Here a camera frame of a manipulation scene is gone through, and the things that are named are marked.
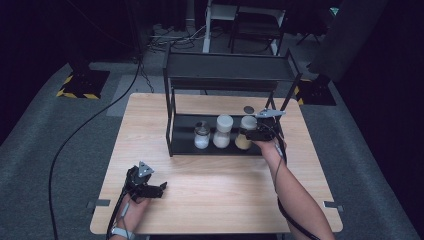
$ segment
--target tabletop surface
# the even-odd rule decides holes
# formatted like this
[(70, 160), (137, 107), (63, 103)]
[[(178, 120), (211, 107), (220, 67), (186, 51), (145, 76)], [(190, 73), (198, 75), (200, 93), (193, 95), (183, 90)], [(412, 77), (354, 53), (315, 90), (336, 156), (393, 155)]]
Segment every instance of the tabletop surface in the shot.
[[(243, 114), (246, 105), (259, 112), (266, 99), (176, 95), (176, 102), (179, 112), (231, 115)], [(339, 232), (343, 224), (337, 209), (323, 206), (333, 198), (297, 102), (290, 101), (286, 112), (281, 125), (288, 145), (288, 167), (321, 206), (332, 230)], [(131, 95), (99, 195), (99, 199), (110, 200), (110, 205), (96, 207), (90, 226), (93, 233), (105, 234), (126, 172), (139, 161), (155, 170), (150, 185), (168, 182), (168, 187), (162, 198), (151, 202), (136, 233), (289, 232), (261, 156), (170, 157), (166, 126), (163, 94)]]

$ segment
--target black metal shelf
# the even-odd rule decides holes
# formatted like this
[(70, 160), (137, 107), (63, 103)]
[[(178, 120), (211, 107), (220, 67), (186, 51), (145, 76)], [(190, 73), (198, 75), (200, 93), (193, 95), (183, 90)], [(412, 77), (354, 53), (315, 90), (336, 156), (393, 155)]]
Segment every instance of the black metal shelf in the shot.
[[(232, 116), (234, 125), (230, 145), (224, 149), (215, 147), (212, 139), (218, 116), (179, 114), (175, 104), (175, 90), (269, 92), (264, 107), (270, 108), (271, 105), (271, 108), (276, 109), (273, 96), (278, 83), (290, 81), (293, 82), (292, 86), (280, 108), (284, 110), (301, 75), (290, 50), (287, 50), (285, 56), (184, 53), (172, 52), (168, 44), (163, 62), (163, 76), (168, 110), (166, 140), (169, 155), (260, 154), (256, 146), (243, 151), (234, 143), (243, 116)], [(206, 149), (198, 149), (194, 146), (194, 126), (201, 120), (207, 121), (212, 127), (212, 136)]]

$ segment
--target glass jar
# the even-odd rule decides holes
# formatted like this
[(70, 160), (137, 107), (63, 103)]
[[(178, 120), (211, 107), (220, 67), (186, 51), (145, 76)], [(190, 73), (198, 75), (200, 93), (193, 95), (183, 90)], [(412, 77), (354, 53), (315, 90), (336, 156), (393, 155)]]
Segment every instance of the glass jar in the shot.
[(236, 146), (241, 150), (247, 150), (252, 146), (252, 141), (246, 139), (246, 135), (242, 132), (244, 130), (254, 130), (256, 129), (256, 118), (253, 116), (244, 116), (241, 119), (239, 134), (236, 138)]
[(194, 146), (205, 149), (209, 145), (210, 127), (206, 121), (196, 123), (194, 128)]
[(226, 148), (230, 144), (231, 128), (233, 118), (230, 115), (222, 114), (216, 119), (216, 132), (213, 136), (213, 143), (217, 148)]

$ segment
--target human arm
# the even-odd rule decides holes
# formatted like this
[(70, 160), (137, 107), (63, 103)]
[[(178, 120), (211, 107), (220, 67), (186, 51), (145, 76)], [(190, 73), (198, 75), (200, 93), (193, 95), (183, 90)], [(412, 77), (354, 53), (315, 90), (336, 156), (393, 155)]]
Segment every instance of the human arm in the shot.
[[(288, 215), (318, 238), (335, 239), (321, 208), (281, 160), (275, 142), (255, 143), (268, 163), (278, 198)], [(289, 228), (296, 239), (309, 239), (290, 223)]]
[[(139, 223), (141, 222), (150, 201), (150, 198), (138, 198), (137, 202), (134, 202), (133, 200), (131, 200), (129, 194), (126, 194), (122, 200), (118, 214), (116, 216), (116, 227), (124, 229), (128, 232), (134, 232), (137, 229)], [(121, 217), (122, 211), (124, 210), (127, 203), (129, 204), (128, 209), (124, 217)], [(124, 240), (127, 238), (122, 237), (120, 235), (113, 235), (110, 239)]]

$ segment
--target gray floor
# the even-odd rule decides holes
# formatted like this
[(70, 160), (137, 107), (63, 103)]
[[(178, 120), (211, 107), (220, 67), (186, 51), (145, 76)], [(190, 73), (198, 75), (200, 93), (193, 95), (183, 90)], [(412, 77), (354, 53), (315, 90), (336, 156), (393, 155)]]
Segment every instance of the gray floor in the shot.
[[(319, 45), (310, 37), (296, 46), (300, 38), (288, 35), (283, 46), (290, 47), (306, 71), (304, 66), (312, 60)], [(211, 52), (229, 52), (227, 41), (226, 34), (213, 38)], [(202, 43), (197, 40), (193, 48), (184, 51), (200, 51)], [(259, 51), (264, 47), (258, 43), (240, 42), (236, 52), (269, 54)], [(144, 72), (156, 93), (163, 92), (163, 56), (161, 51), (149, 51), (144, 57)], [(56, 97), (71, 72), (65, 65), (46, 81), (1, 145), (2, 239), (53, 238), (48, 179), (54, 156), (73, 131), (125, 92), (137, 66), (98, 62), (92, 63), (91, 68), (111, 71), (100, 100)], [(305, 74), (305, 78), (313, 77), (308, 75)], [(336, 236), (339, 239), (419, 239), (331, 83), (330, 89), (337, 106), (302, 105), (301, 110), (333, 197), (344, 209), (340, 213), (344, 229)], [(130, 92), (150, 91), (146, 79), (139, 76)], [(104, 238), (90, 232), (93, 210), (87, 208), (87, 204), (100, 192), (127, 99), (128, 96), (83, 127), (57, 158), (52, 193), (60, 239)]]

